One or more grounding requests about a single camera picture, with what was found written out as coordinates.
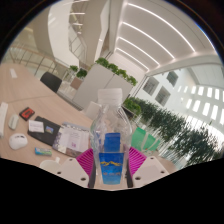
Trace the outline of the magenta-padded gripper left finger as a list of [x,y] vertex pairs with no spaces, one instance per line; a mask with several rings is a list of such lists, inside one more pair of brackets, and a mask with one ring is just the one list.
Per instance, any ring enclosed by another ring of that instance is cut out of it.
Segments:
[[56,174],[81,187],[93,188],[96,178],[93,150],[88,149],[76,158],[68,158]]

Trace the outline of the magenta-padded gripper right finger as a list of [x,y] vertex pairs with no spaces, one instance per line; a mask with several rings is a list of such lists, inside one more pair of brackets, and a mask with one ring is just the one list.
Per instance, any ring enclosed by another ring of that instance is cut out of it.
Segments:
[[155,156],[147,157],[139,150],[129,150],[127,186],[140,188],[167,176],[169,172]]

